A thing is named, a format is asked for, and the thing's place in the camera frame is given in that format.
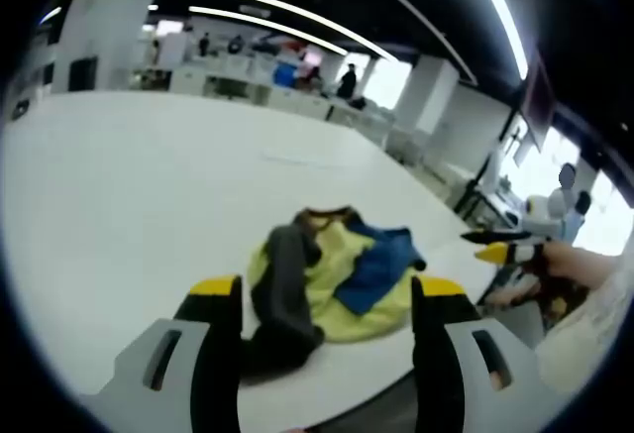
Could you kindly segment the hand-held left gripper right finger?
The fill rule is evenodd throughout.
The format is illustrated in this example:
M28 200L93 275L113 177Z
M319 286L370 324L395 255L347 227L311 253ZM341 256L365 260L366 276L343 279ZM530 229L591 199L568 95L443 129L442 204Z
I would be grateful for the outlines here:
M418 432L540 432L561 396L537 358L504 325L481 318L448 279L411 279Z

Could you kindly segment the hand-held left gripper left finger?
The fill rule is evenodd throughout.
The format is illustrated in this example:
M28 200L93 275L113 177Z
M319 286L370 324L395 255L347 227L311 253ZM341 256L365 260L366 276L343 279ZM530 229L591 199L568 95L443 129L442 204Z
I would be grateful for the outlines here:
M242 321L238 275L194 284L116 357L94 416L111 432L239 431Z

